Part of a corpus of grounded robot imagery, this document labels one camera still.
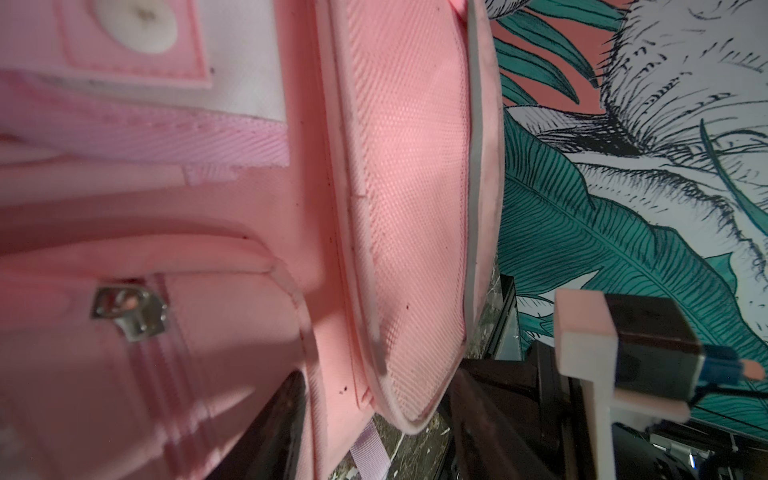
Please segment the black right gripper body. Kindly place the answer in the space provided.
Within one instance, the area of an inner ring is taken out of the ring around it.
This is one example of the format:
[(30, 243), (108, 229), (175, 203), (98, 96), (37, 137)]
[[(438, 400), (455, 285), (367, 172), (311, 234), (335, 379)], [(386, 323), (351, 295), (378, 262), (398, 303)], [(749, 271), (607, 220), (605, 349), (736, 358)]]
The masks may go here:
[(553, 347), (536, 341), (523, 360), (465, 359), (461, 367), (537, 454), (562, 453), (562, 424), (570, 413), (570, 399)]

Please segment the pink student backpack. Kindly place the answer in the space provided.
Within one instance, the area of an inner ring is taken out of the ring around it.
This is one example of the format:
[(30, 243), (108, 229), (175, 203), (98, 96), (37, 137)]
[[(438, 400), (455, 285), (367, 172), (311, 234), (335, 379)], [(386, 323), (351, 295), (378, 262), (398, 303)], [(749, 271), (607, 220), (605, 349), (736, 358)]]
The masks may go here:
[(391, 460), (501, 216), (481, 1), (5, 1), (1, 475), (207, 479), (304, 375), (294, 479)]

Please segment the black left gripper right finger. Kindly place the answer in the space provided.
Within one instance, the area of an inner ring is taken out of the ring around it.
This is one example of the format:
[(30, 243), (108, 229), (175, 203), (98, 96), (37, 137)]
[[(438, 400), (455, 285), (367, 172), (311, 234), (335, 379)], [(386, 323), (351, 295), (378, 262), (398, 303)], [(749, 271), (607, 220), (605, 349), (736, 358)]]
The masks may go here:
[(553, 479), (480, 384), (464, 369), (449, 389), (456, 456), (464, 479)]

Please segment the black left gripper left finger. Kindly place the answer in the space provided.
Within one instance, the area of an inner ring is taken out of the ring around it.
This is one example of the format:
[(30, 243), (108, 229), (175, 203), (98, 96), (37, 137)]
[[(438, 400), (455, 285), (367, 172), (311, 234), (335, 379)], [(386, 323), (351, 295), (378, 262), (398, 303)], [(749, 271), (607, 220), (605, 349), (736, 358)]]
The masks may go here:
[(306, 381), (294, 371), (207, 479), (294, 479), (306, 410)]

